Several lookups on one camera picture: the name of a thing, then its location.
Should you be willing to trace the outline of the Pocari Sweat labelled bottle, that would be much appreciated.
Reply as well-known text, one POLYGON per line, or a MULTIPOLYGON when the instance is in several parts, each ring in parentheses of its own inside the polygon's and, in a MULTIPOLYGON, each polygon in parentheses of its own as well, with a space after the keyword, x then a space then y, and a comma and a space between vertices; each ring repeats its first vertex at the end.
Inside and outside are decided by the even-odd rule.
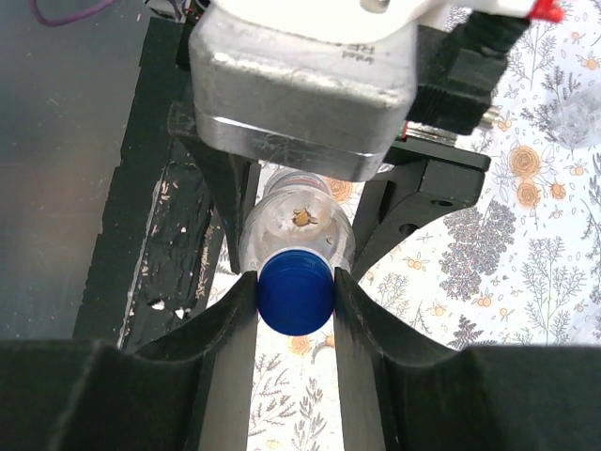
POLYGON ((350 221, 319 175, 282 168, 268 179, 240 237, 239 265, 260 272, 276 253, 319 254, 331 268, 349 271, 356 242, 350 221))

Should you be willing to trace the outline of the blue bottle cap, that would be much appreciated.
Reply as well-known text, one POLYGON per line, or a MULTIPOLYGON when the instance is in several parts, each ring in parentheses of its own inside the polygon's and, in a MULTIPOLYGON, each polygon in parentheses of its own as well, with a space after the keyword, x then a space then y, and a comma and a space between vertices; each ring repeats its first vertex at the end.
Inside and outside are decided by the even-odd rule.
POLYGON ((258 275, 257 307, 270 328, 290 336, 320 329, 334 309, 334 277, 328 262, 304 249, 284 250, 258 275))

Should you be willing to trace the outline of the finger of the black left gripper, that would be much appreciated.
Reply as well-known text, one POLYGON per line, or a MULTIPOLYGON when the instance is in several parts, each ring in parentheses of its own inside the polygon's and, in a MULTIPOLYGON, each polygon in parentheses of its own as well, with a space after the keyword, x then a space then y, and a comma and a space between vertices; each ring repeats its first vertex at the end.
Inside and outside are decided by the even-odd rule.
POLYGON ((192 155, 223 224, 231 271, 240 272, 239 245, 245 220, 254 207, 261 166, 257 161, 210 147, 198 135, 193 108, 171 104, 170 135, 192 155))

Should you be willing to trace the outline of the clear unlabelled plastic bottle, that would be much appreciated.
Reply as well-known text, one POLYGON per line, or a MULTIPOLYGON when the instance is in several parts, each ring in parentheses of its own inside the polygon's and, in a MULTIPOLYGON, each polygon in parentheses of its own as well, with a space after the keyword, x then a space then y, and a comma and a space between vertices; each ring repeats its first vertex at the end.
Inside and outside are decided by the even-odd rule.
POLYGON ((600 86, 590 86, 550 108, 550 139, 563 148, 600 144, 600 86))

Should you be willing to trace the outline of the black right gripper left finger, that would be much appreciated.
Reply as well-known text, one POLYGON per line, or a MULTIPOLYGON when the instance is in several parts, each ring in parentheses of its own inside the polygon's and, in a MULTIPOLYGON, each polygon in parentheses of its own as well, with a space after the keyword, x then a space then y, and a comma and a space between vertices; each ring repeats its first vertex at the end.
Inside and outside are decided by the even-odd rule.
POLYGON ((256 276, 127 353, 99 340, 1 345, 5 450, 242 450, 257 330, 256 276))

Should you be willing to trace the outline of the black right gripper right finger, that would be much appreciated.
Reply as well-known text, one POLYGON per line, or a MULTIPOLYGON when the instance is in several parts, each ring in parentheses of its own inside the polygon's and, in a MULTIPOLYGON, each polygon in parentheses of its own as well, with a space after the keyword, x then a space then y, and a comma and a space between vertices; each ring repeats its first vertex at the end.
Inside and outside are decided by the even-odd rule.
POLYGON ((600 350, 452 350, 335 274, 334 335, 347 450, 596 450, 600 350))

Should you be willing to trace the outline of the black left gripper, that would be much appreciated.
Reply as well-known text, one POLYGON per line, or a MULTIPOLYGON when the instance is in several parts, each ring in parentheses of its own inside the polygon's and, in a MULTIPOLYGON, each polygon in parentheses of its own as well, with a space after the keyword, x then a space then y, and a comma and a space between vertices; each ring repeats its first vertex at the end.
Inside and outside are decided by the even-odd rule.
MULTIPOLYGON (((506 67, 505 25, 503 18, 470 18, 445 32, 420 24, 417 91, 406 121, 470 135, 506 67)), ((474 206, 491 159, 427 140, 396 140, 385 162, 393 168, 365 182, 353 220, 356 280, 416 230, 474 206)))

